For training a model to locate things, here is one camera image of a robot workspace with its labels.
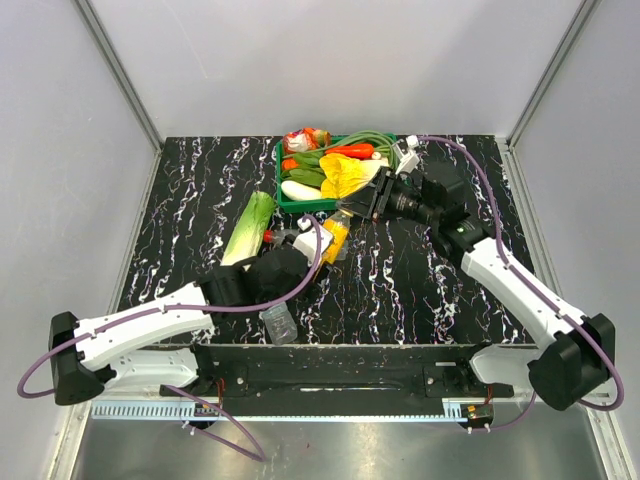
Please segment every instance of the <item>carrot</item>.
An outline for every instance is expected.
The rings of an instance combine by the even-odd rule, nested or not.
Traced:
[[[287,158],[282,161],[282,170],[291,170],[292,168],[298,168],[300,164],[296,162],[293,158]]]
[[[357,143],[356,145],[344,145],[340,147],[334,147],[327,150],[326,153],[341,153],[351,158],[371,158],[375,149],[370,143]]]

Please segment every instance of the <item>green tray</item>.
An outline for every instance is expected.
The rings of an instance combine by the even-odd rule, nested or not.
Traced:
[[[398,138],[393,133],[385,133],[387,137],[396,142]],[[331,137],[331,145],[342,140],[346,135],[337,135]],[[323,210],[336,210],[336,201],[334,199],[322,198],[320,200],[307,200],[305,202],[296,202],[290,200],[284,193],[280,185],[282,180],[280,179],[280,167],[282,164],[282,157],[284,157],[284,147],[282,146],[282,140],[276,145],[276,182],[278,184],[277,200],[278,205],[285,211],[285,213],[302,213],[302,212],[321,212]]]

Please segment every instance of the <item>marble tabletop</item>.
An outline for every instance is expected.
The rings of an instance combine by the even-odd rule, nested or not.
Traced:
[[[493,187],[504,234],[532,268],[515,203],[492,136],[449,136],[478,160]],[[120,309],[166,295],[204,276],[222,258],[251,193],[275,194],[279,137],[179,137],[166,141],[136,242]],[[486,192],[459,153],[421,141],[423,165],[453,162],[468,181],[467,207],[492,223]],[[331,212],[318,212],[325,219]],[[298,218],[279,209],[271,229]],[[491,293],[435,252],[427,227],[406,220],[354,219],[348,256],[305,297],[289,302],[299,343],[529,343],[530,337]],[[269,343],[257,315],[215,317],[209,330],[163,343]]]

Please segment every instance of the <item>white wall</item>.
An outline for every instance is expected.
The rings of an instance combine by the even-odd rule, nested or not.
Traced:
[[[0,4],[0,477],[35,480],[65,410],[18,379],[53,315],[107,309],[153,152],[70,1]]]
[[[602,2],[516,146],[561,288],[617,328],[640,466],[640,4]]]
[[[580,0],[93,0],[160,133],[506,135]]]

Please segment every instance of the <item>reflective metal surface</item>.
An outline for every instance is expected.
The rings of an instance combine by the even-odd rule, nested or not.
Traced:
[[[499,405],[496,423],[517,414]],[[601,479],[584,410],[536,405],[513,429],[467,435],[457,425],[248,423],[269,460],[255,463],[177,423],[90,421],[76,480]],[[248,442],[228,422],[211,431]]]

